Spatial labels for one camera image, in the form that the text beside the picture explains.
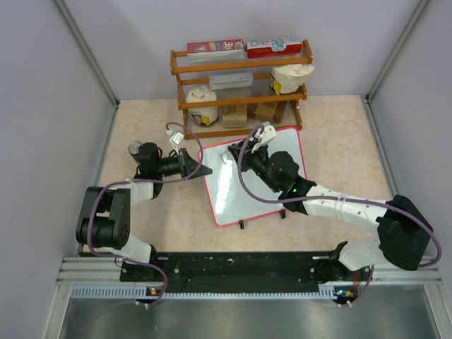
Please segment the white marker pen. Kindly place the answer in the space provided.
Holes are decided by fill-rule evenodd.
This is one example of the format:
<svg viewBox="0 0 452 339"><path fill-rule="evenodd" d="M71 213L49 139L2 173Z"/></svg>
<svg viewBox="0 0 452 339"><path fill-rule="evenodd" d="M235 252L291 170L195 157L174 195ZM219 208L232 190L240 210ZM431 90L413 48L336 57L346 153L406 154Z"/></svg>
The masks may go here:
<svg viewBox="0 0 452 339"><path fill-rule="evenodd" d="M224 165L233 165L234 164L234 157L229 152L225 152L220 156L222 163Z"/></svg>

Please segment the pink framed whiteboard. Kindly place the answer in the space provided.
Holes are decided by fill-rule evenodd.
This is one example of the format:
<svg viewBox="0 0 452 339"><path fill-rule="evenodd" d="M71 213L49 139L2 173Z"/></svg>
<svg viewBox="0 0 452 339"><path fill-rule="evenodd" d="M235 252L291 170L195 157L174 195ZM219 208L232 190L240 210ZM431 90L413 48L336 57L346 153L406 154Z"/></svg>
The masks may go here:
<svg viewBox="0 0 452 339"><path fill-rule="evenodd" d="M224 227L260 218L265 215L285 214L282 204L267 204L257 201L243 190L239 182L237 163L224 165L220 156L228 152L227 147L239 143L244 137L231 141L209 145L203 149L202 164L211 168L213 173L205 176L204 182L213 212L215 224ZM277 131L276 138L268 144L268 153L286 151L299 165L298 175L306 177L304 154L299 131L295 127L287 127Z"/></svg>

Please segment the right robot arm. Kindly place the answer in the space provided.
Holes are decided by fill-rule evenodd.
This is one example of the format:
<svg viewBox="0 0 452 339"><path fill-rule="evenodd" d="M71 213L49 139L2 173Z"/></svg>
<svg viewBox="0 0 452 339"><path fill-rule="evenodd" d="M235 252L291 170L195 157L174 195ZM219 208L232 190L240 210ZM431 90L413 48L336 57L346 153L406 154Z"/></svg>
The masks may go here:
<svg viewBox="0 0 452 339"><path fill-rule="evenodd" d="M408 271L421 267L433 229L410 199L396 195L389 201L373 201L332 191L300 176L299 165L288 152L270 154L265 146L253 147L253 143L233 143L221 158L235 163L240 174L252 171L279 195L287 210L333 218L370 233L331 252L329 268L335 278L344 280L356 270L383 263Z"/></svg>

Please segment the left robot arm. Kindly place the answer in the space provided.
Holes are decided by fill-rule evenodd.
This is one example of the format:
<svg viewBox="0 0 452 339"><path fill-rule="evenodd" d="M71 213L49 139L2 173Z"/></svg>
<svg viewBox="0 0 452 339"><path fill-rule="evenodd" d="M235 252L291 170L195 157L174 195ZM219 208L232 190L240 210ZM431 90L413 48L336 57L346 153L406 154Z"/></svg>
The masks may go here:
<svg viewBox="0 0 452 339"><path fill-rule="evenodd" d="M208 176L213 170L194 160L185 148L172 150L165 157L155 143L133 142L128 148L137 164L132 180L113 185L87 188L76 227L76 240L103 249L122 259L136 261L136 272L145 280L156 278L160 263L155 247L142 242L131 233L131 207L157 198L165 177L195 179Z"/></svg>

